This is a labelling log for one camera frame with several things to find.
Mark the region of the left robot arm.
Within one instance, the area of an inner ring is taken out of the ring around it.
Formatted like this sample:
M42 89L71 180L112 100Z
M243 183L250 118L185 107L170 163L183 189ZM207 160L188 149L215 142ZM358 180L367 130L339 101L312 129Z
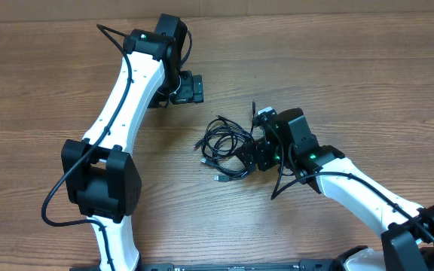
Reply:
M161 14L155 30L134 29L117 48L121 70L103 110L80 141L67 140L61 152L63 182L94 230L100 262L95 270L137 270L131 216L142 181L133 147L145 113L169 104L201 103L202 77L182 70L191 40L179 17Z

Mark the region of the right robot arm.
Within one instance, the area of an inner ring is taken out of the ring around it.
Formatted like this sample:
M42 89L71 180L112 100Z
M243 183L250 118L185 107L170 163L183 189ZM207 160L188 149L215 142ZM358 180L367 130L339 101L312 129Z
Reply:
M294 184L307 184L346 207L380 238L380 251L357 246L338 256L331 270L434 270L434 205L424 208L394 194L337 148L319 145L300 108L261 109L252 125L263 136L237 151L247 171L279 166L294 176L288 184L276 184L273 198Z

